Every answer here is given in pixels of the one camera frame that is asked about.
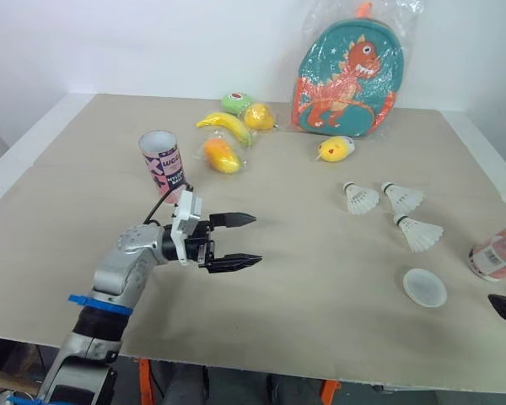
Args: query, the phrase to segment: table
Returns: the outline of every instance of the table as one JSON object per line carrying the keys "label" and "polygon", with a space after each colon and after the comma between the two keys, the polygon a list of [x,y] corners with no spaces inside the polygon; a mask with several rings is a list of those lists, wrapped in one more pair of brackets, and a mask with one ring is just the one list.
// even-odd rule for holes
{"label": "table", "polygon": [[[282,129],[260,135],[247,170],[226,176],[198,158],[207,132],[194,126],[217,101],[80,95],[64,103],[0,160],[0,337],[62,342],[78,315],[67,297],[89,290],[97,263],[157,198],[137,140],[163,128],[178,136],[205,215],[258,218],[242,229],[217,229],[218,253],[264,260],[219,275],[178,263],[157,267],[124,335],[124,354],[506,392],[506,321],[487,301],[506,294],[506,280],[485,282],[466,265],[473,245],[506,226],[506,171],[482,171],[444,118],[457,126],[457,116],[395,109],[355,154],[327,164],[314,161],[323,137],[286,129],[288,105],[274,105]],[[466,135],[471,152],[484,154],[472,147],[483,140]],[[498,169],[486,150],[493,163],[482,166]],[[489,177],[499,179],[502,198]],[[384,197],[364,216],[346,212],[344,181],[424,190],[412,217],[443,225],[445,236],[412,254]],[[163,209],[158,218],[169,223],[170,214]],[[443,307],[424,309],[405,295],[401,279],[411,267],[444,280]]]}

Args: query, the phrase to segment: paper cup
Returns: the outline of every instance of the paper cup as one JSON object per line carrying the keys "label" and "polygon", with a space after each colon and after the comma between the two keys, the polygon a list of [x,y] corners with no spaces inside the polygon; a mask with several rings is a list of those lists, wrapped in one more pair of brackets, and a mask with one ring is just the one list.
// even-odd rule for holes
{"label": "paper cup", "polygon": [[173,190],[164,201],[176,204],[186,186],[176,137],[170,132],[152,131],[141,136],[138,146],[159,195]]}

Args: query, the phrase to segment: shuttlecock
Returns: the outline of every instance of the shuttlecock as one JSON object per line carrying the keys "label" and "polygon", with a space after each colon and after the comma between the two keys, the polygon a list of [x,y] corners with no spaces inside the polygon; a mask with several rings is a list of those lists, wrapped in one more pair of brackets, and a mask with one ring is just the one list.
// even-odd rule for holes
{"label": "shuttlecock", "polygon": [[410,213],[423,201],[423,192],[399,187],[394,183],[382,183],[382,192],[388,196],[395,213]]}
{"label": "shuttlecock", "polygon": [[426,224],[402,214],[394,217],[394,224],[403,231],[411,251],[426,251],[437,243],[444,233],[442,226]]}
{"label": "shuttlecock", "polygon": [[379,203],[379,193],[370,188],[355,185],[352,182],[343,185],[347,195],[348,212],[352,215],[362,215],[371,211]]}

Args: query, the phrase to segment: pink can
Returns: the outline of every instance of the pink can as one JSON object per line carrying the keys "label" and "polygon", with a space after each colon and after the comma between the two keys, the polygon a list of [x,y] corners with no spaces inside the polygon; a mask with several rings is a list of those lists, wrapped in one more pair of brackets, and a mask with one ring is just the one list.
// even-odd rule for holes
{"label": "pink can", "polygon": [[144,161],[159,195],[163,196],[169,190],[173,190],[164,201],[176,204],[186,187],[176,137],[166,131],[151,131],[141,136],[138,146],[143,152]]}
{"label": "pink can", "polygon": [[481,278],[498,281],[506,277],[506,229],[476,246],[469,255],[471,269]]}

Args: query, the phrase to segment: teal backpack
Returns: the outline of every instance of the teal backpack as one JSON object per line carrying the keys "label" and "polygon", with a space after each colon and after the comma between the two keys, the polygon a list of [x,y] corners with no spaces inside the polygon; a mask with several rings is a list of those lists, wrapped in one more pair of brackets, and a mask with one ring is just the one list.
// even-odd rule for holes
{"label": "teal backpack", "polygon": [[401,45],[387,25],[369,18],[333,24],[300,65],[293,123],[325,135],[373,131],[396,102],[403,65]]}

